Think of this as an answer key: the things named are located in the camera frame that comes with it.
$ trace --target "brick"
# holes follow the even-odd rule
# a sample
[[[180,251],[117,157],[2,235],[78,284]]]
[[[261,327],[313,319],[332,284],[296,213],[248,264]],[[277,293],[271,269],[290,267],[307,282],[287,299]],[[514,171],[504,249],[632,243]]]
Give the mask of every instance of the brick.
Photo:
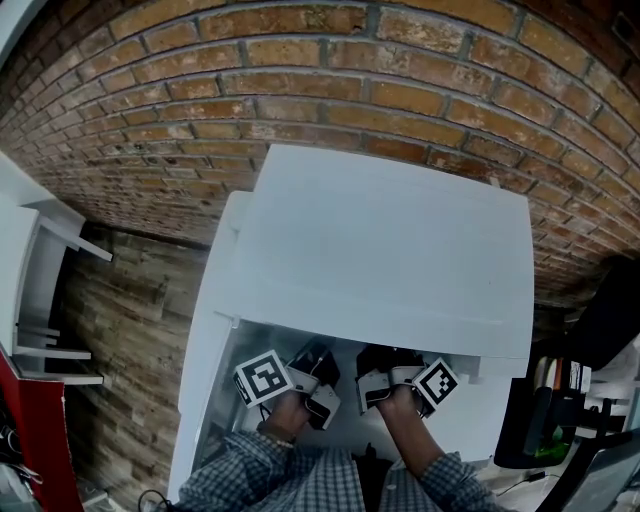
[[[259,98],[258,117],[280,121],[318,122],[318,103],[290,98]]]
[[[111,30],[116,39],[120,40],[165,21],[223,3],[224,0],[191,0],[189,2],[158,0],[138,9],[131,9],[116,18],[110,24]]]
[[[561,163],[567,169],[571,169],[589,180],[594,179],[601,169],[601,166],[590,157],[573,149],[567,150],[562,156]]]
[[[46,146],[49,146],[50,144],[60,144],[65,140],[67,140],[67,136],[63,132],[52,133],[51,135],[43,137],[38,142],[38,147],[44,148]]]
[[[145,161],[152,165],[159,163],[160,165],[168,165],[171,167],[211,167],[207,159],[203,156],[148,156],[145,157]]]
[[[121,9],[120,0],[94,0],[80,16],[58,33],[58,42],[68,48],[84,36],[104,25]]]
[[[75,110],[72,110],[71,112],[67,112],[64,115],[57,117],[56,119],[51,121],[51,124],[56,130],[62,130],[63,128],[81,122],[82,118],[80,117],[80,114],[78,114]]]
[[[225,169],[227,171],[252,172],[251,162],[246,158],[218,158],[209,157],[209,161],[214,169]]]
[[[598,106],[597,98],[569,74],[493,38],[477,36],[469,58],[548,94],[582,117],[589,117]]]
[[[51,64],[57,61],[61,56],[62,49],[60,48],[60,45],[53,39],[49,41],[38,54],[38,57],[42,61],[42,65],[45,69],[51,66]]]
[[[216,100],[178,103],[159,109],[161,121],[184,119],[239,119],[253,117],[249,102],[242,100]]]
[[[87,82],[112,69],[140,60],[146,53],[140,41],[125,41],[85,62],[80,66],[78,72],[82,79]]]
[[[382,8],[378,37],[455,55],[462,46],[464,27],[428,15]]]
[[[152,108],[131,110],[122,114],[130,126],[138,124],[154,123],[158,120],[158,114]]]
[[[40,50],[56,35],[60,30],[60,22],[57,17],[50,16],[44,24],[41,26],[34,24],[29,27],[29,30],[31,31],[29,34],[30,37],[27,39],[25,47],[22,50],[27,60],[31,60],[38,55]]]
[[[224,181],[226,179],[233,178],[232,173],[227,173],[224,171],[211,171],[207,169],[198,169],[198,175],[203,180],[209,180],[209,181]]]
[[[614,175],[608,172],[602,172],[595,180],[594,184],[606,190],[618,200],[622,200],[625,196],[629,195],[631,191],[622,184],[622,182],[614,177]]]
[[[636,232],[640,233],[640,219],[638,219],[638,217],[625,210],[620,213],[619,219],[633,228]]]
[[[118,130],[124,128],[127,123],[124,122],[121,116],[110,116],[96,119],[89,123],[85,123],[82,126],[82,130],[85,135],[91,135],[92,133],[108,132],[111,130]]]
[[[100,83],[91,82],[83,87],[80,87],[79,89],[76,89],[73,92],[70,92],[66,96],[63,96],[60,100],[60,103],[62,103],[62,105],[67,110],[70,110],[77,107],[78,105],[81,105],[82,103],[100,98],[105,94],[106,93]]]
[[[135,128],[127,130],[125,133],[131,142],[140,140],[193,139],[193,134],[189,127],[179,124]]]
[[[558,223],[563,223],[571,218],[571,215],[562,210],[558,210],[548,204],[538,203],[533,198],[529,198],[529,211],[532,215],[537,215],[538,217]]]
[[[576,118],[566,113],[555,123],[554,131],[564,135],[577,146],[584,148],[587,153],[618,174],[623,173],[629,167],[628,162],[615,149],[594,131],[583,126]]]
[[[571,231],[580,233],[581,235],[588,235],[596,227],[595,224],[579,217],[571,217],[565,226],[567,226]]]
[[[637,167],[632,166],[627,172],[624,173],[622,179],[640,192],[640,170],[638,170]]]
[[[96,119],[98,117],[105,116],[104,110],[98,103],[90,103],[84,107],[77,109],[77,112],[82,116],[82,119],[85,121],[89,121],[91,119]]]
[[[57,100],[64,94],[64,91],[57,83],[51,84],[39,96],[33,99],[33,106],[38,110],[46,107],[51,102]]]
[[[436,116],[442,107],[441,94],[417,87],[390,82],[374,82],[371,85],[371,103],[383,107],[409,110],[425,116]]]
[[[367,152],[378,156],[424,163],[425,146],[382,137],[367,138]]]
[[[260,34],[357,34],[366,27],[363,7],[279,5],[214,13],[200,19],[205,41]]]
[[[603,108],[592,124],[619,148],[626,148],[634,136],[633,131],[627,128],[608,108]]]
[[[102,27],[96,30],[93,34],[86,37],[78,48],[80,53],[85,59],[93,57],[96,53],[100,53],[102,50],[106,50],[114,43],[113,37],[107,27]]]
[[[279,123],[240,123],[242,137],[246,139],[294,141],[340,149],[356,149],[360,136],[334,128]]]
[[[459,90],[474,96],[486,96],[493,77],[462,63],[401,48],[364,42],[330,42],[329,65],[399,75]]]
[[[538,180],[545,181],[567,192],[571,192],[574,196],[586,201],[590,201],[597,195],[596,190],[589,184],[573,177],[560,167],[547,164],[538,158],[526,156],[518,166],[518,169]]]
[[[484,183],[489,183],[490,178],[497,178],[501,186],[518,193],[528,190],[533,183],[533,180],[526,176],[507,172],[486,160],[440,149],[431,150],[428,163],[430,166]]]
[[[634,94],[640,94],[640,66],[636,63],[631,64],[624,74],[622,81]]]
[[[320,43],[308,39],[248,41],[247,54],[253,66],[320,65]]]
[[[291,94],[339,100],[359,100],[360,78],[281,72],[258,72],[223,77],[227,94]]]
[[[571,197],[570,194],[566,193],[564,190],[560,190],[545,183],[538,183],[529,192],[529,195],[557,206],[562,206],[567,202],[569,197]]]
[[[198,41],[196,26],[188,21],[154,30],[144,36],[151,53],[180,48]]]
[[[225,194],[224,188],[219,183],[192,180],[184,181],[182,187],[191,197],[216,198]]]
[[[193,179],[200,177],[194,169],[167,169],[167,174],[172,178]]]
[[[193,123],[196,137],[200,139],[239,139],[240,132],[233,123]]]
[[[536,151],[548,158],[555,158],[562,151],[562,144],[553,137],[493,110],[462,100],[452,101],[447,119],[504,137],[514,144]]]
[[[70,128],[67,128],[64,133],[67,135],[67,137],[69,137],[70,139],[77,139],[78,137],[82,137],[82,135],[84,135],[81,131],[80,128],[78,128],[77,126],[72,126]]]
[[[599,240],[600,242],[602,242],[603,244],[612,247],[614,249],[617,249],[619,251],[624,251],[627,250],[629,248],[629,245],[622,242],[621,240],[619,240],[618,238],[616,238],[615,236],[607,233],[606,231],[598,228],[595,231],[593,231],[590,234],[591,237]]]
[[[558,29],[532,16],[525,18],[519,39],[525,46],[574,75],[580,74],[587,65],[589,54],[580,45]]]
[[[140,83],[146,83],[202,71],[237,68],[240,65],[236,46],[225,44],[150,59],[134,67],[133,74]]]
[[[29,64],[27,70],[18,79],[18,87],[20,87],[22,90],[25,90],[31,85],[31,82],[38,78],[43,69],[44,67],[42,66],[42,62],[40,62],[40,59],[35,59],[34,61],[32,61],[31,64]]]
[[[327,109],[327,119],[331,124],[382,131],[445,146],[459,144],[464,135],[462,130],[450,126],[363,107],[330,105]]]
[[[89,5],[89,0],[67,0],[60,10],[58,16],[63,25],[66,25],[76,14]]]
[[[82,55],[77,48],[71,48],[62,57],[60,57],[52,66],[49,67],[41,77],[45,85],[51,84],[54,80],[60,78],[70,69],[73,69],[82,62]]]
[[[70,73],[67,73],[62,78],[60,78],[57,83],[60,85],[64,92],[69,92],[76,87],[80,87],[82,81],[80,80],[78,73],[76,73],[75,71],[71,71]]]
[[[264,157],[267,149],[263,143],[256,142],[211,142],[193,141],[181,143],[182,150],[192,155],[238,155]]]
[[[391,0],[419,9],[441,12],[500,34],[509,32],[515,22],[514,6],[497,0]]]
[[[608,69],[598,62],[594,62],[589,68],[585,82],[593,87],[636,131],[640,131],[640,105],[638,101],[628,93]]]
[[[167,83],[174,100],[192,100],[220,96],[214,77],[185,78]]]
[[[111,96],[100,104],[106,112],[117,112],[129,108],[142,107],[169,101],[169,93],[164,85],[146,85]]]
[[[493,102],[543,126],[548,126],[556,113],[543,96],[506,82],[500,84]]]
[[[618,238],[625,240],[626,242],[634,243],[637,240],[637,236],[624,227],[622,224],[618,224],[613,219],[605,219],[605,221],[600,225],[601,228],[606,229],[610,233],[616,235]]]
[[[522,153],[517,149],[478,135],[471,135],[464,149],[476,156],[488,158],[509,167],[515,166],[522,156]]]
[[[122,132],[101,133],[99,137],[103,144],[118,144],[119,142],[125,142],[127,140],[126,137],[122,135]]]
[[[108,93],[122,91],[136,85],[136,79],[129,69],[105,75],[100,78],[100,81]]]
[[[629,153],[629,156],[631,157],[631,159],[640,165],[640,140],[636,139],[633,141],[633,144],[631,144],[628,148],[627,148],[627,152]]]

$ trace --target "brick wall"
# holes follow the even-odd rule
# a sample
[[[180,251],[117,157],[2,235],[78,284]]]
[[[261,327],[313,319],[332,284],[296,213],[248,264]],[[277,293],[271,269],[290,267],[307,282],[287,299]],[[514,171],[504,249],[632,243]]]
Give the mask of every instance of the brick wall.
[[[577,4],[51,0],[0,146],[90,220],[205,243],[275,141],[496,177],[530,198],[538,301],[573,305],[640,249],[640,37]]]

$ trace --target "white cabinet door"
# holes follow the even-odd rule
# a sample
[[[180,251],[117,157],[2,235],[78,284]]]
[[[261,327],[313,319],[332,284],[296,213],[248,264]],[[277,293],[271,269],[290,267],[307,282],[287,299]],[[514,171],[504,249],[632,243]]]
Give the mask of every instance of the white cabinet door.
[[[511,360],[514,376],[526,368],[525,197],[424,167],[274,145],[232,260],[212,303],[220,313]]]

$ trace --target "black cable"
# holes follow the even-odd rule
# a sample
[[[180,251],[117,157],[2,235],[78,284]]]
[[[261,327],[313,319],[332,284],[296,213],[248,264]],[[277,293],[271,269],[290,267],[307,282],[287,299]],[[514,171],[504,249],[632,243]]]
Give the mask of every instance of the black cable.
[[[502,496],[503,494],[507,494],[511,489],[513,489],[514,487],[518,487],[520,484],[537,482],[538,480],[542,480],[543,478],[545,478],[547,476],[553,476],[553,477],[556,477],[556,478],[560,478],[558,475],[548,475],[544,471],[541,471],[539,473],[534,473],[533,475],[529,475],[524,480],[520,480],[518,483],[513,484],[511,487],[509,487],[506,490],[502,491],[500,494],[496,494],[496,497]]]
[[[167,507],[167,510],[169,510],[169,511],[173,510],[173,505],[171,504],[171,502],[167,498],[165,498],[160,491],[156,491],[155,489],[147,489],[138,498],[138,512],[142,512],[142,498],[144,498],[147,494],[152,493],[152,492],[154,492],[158,496],[160,496],[160,499],[162,500],[161,503],[165,507]]]
[[[520,480],[517,484],[513,484],[511,487],[507,488],[506,491],[502,491],[500,494],[496,494],[496,496],[502,496],[503,494],[507,494],[514,487],[518,487],[520,484],[526,483],[526,480]]]

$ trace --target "black device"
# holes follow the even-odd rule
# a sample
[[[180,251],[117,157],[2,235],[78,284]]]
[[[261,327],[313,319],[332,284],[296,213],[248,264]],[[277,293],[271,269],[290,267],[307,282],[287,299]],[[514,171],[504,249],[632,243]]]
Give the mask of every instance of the black device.
[[[335,338],[314,336],[287,365],[294,391],[305,395],[309,424],[317,430],[326,430],[340,407],[335,392],[340,370],[330,350],[334,342]]]
[[[422,356],[415,350],[382,345],[367,345],[356,358],[356,390],[360,414],[391,396],[395,386],[414,386],[413,380],[425,369]],[[435,411],[421,398],[423,414]]]
[[[566,382],[536,388],[535,374],[544,357],[562,359],[566,368],[574,362],[596,371],[609,364],[640,332],[639,288],[640,261],[617,263],[566,335],[532,344],[526,376],[511,381],[494,457],[498,466],[554,466],[564,460],[578,426],[595,427],[599,435],[615,430],[619,422],[610,417],[610,402],[601,411],[585,411],[579,390]]]

